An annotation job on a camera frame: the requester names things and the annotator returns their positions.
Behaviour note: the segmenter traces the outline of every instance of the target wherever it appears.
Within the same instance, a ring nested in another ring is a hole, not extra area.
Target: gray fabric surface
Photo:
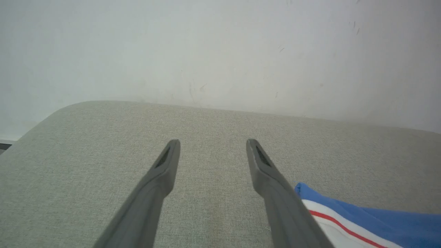
[[[0,156],[0,247],[90,247],[170,139],[181,141],[157,247],[272,246],[245,142],[294,186],[364,207],[441,214],[441,135],[93,101],[58,110]]]

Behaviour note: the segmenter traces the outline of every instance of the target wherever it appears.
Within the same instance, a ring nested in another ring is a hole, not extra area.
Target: red stripe
[[[363,237],[363,236],[361,236],[361,235],[359,235],[359,234],[357,234],[357,233],[352,232],[351,230],[349,230],[348,228],[346,228],[344,225],[342,225],[340,222],[338,222],[338,220],[332,218],[332,217],[329,216],[329,215],[325,215],[325,214],[322,214],[322,213],[319,213],[319,212],[316,212],[316,211],[312,211],[312,210],[309,210],[309,212],[310,212],[312,215],[315,215],[315,216],[317,216],[317,217],[320,217],[320,218],[323,218],[323,219],[327,219],[327,220],[330,220],[330,221],[336,223],[339,227],[341,227],[343,230],[345,230],[345,232],[347,232],[348,234],[350,234],[350,235],[352,235],[352,236],[354,236],[354,237],[356,237],[356,238],[358,238],[358,239],[360,239],[360,240],[363,240],[364,242],[366,242],[366,243],[368,243],[368,244],[371,244],[371,245],[373,245],[373,246],[375,246],[375,247],[385,248],[385,246],[379,245],[379,244],[373,242],[373,241],[370,240],[370,239],[367,239],[367,238],[365,238],[365,237]]]

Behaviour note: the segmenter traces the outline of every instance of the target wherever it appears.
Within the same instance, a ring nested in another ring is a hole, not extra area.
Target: white wall
[[[4,0],[0,139],[131,100],[441,132],[438,0]]]

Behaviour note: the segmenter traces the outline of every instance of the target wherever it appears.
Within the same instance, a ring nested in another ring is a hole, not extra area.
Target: white stripe
[[[363,236],[366,239],[372,240],[373,242],[375,242],[375,243],[377,243],[379,245],[382,245],[382,246],[385,246],[385,247],[391,247],[391,248],[394,248],[394,247],[398,247],[399,248],[399,247],[401,247],[401,246],[399,246],[399,245],[397,245],[397,244],[395,244],[395,243],[393,243],[393,242],[391,242],[389,240],[386,240],[386,239],[384,239],[382,237],[379,237],[379,236],[371,233],[370,231],[364,229],[363,227],[361,227],[361,226],[359,226],[359,225],[357,225],[357,224],[355,224],[355,223],[345,219],[343,216],[339,215],[336,211],[332,210],[331,208],[329,208],[327,206],[321,205],[321,204],[319,204],[317,202],[313,202],[313,201],[310,201],[310,200],[302,200],[302,202],[303,202],[303,204],[305,204],[305,206],[306,206],[306,208],[308,210],[312,210],[312,211],[316,211],[316,212],[328,215],[328,216],[336,219],[338,222],[340,222],[343,226],[345,226],[346,228],[348,228],[352,232],[354,232],[354,233],[356,233],[356,234],[358,234],[360,236]],[[344,231],[341,227],[339,227],[337,224],[333,223],[332,221],[329,221],[329,220],[326,220],[326,219],[323,219],[323,218],[315,218],[315,219],[317,221],[319,221],[319,223],[322,223],[322,224],[325,224],[325,225],[330,225],[330,226],[333,226],[333,227],[336,227],[336,228],[338,227],[338,229],[344,235],[354,237],[354,236],[348,234],[346,231]]]
[[[317,221],[320,228],[329,238],[329,241],[334,245],[334,247],[350,247],[350,248],[366,248],[366,247],[374,247],[373,245],[360,240],[343,230],[340,226],[335,224],[334,222],[323,219],[321,217],[313,216]]]

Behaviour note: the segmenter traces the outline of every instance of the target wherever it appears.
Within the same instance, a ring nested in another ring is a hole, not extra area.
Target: blue fabric
[[[298,183],[295,191],[301,199],[327,206],[345,219],[402,247],[441,247],[441,215],[357,207],[322,196],[304,183]]]

